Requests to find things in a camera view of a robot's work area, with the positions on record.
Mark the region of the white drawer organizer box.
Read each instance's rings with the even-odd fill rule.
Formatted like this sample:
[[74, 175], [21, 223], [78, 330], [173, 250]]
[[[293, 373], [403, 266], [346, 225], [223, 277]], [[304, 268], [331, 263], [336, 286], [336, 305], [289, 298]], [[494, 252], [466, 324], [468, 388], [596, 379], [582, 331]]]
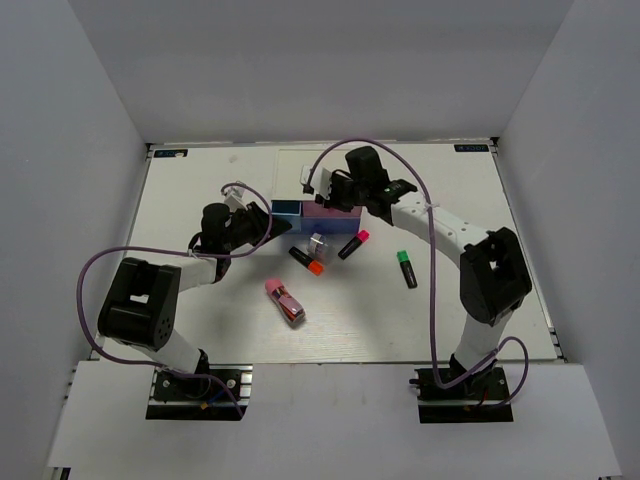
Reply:
[[[274, 178], [271, 198], [273, 200], [312, 201], [312, 195], [303, 192], [301, 175], [306, 167], [311, 167], [322, 153], [321, 148], [283, 148], [280, 149], [274, 167]], [[347, 169], [346, 148], [338, 148], [325, 156], [316, 169], [320, 174], [322, 168], [329, 171]]]

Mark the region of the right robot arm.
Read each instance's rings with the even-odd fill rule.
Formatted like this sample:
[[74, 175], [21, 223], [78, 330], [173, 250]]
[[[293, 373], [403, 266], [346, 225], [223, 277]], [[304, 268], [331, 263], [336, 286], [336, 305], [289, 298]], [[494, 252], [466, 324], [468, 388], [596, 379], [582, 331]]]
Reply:
[[429, 245], [432, 258], [443, 254], [459, 270], [459, 298], [467, 317], [452, 355], [455, 370], [441, 388], [472, 399], [488, 385], [487, 369], [502, 348], [504, 328], [532, 281], [519, 239], [503, 227], [477, 227], [448, 212], [430, 197], [415, 169], [412, 180], [393, 180], [383, 168], [383, 144], [362, 140], [346, 153], [348, 169], [330, 171], [319, 161], [302, 170], [303, 191], [317, 204], [349, 212], [356, 206], [392, 227], [409, 232]]

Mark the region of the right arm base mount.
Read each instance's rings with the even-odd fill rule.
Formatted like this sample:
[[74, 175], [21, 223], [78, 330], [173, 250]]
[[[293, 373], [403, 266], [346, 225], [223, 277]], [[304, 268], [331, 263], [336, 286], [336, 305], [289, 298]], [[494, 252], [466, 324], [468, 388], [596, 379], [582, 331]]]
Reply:
[[511, 423], [514, 421], [504, 369], [493, 367], [450, 389], [439, 388], [431, 368], [415, 370], [409, 385], [417, 393], [421, 424]]

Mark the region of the small blue drawer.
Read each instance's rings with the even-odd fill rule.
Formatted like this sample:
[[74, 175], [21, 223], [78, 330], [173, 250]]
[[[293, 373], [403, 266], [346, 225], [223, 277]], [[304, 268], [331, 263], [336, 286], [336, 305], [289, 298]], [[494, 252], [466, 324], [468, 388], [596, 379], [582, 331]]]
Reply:
[[274, 216], [287, 221], [291, 229], [287, 234], [300, 234], [302, 223], [302, 202], [298, 200], [273, 200], [271, 210]]

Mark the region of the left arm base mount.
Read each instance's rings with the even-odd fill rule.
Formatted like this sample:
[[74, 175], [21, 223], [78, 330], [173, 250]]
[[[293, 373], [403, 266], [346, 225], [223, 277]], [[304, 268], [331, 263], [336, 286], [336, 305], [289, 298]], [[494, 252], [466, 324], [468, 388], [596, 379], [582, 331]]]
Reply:
[[[211, 374], [225, 383], [246, 412], [252, 389], [252, 365], [211, 366]], [[209, 379], [182, 379], [166, 371], [154, 372], [146, 409], [147, 420], [240, 421], [225, 390]]]

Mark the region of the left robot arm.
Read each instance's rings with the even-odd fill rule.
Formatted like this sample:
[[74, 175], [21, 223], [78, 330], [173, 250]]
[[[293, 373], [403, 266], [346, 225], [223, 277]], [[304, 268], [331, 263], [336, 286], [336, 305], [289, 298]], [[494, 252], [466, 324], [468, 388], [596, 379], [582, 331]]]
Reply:
[[202, 398], [211, 387], [208, 357], [175, 330], [179, 294], [221, 281], [235, 250], [267, 243], [291, 228], [254, 202], [236, 210], [223, 203], [206, 206], [185, 257], [161, 265], [133, 257], [120, 262], [98, 317], [99, 333], [177, 371], [180, 391]]

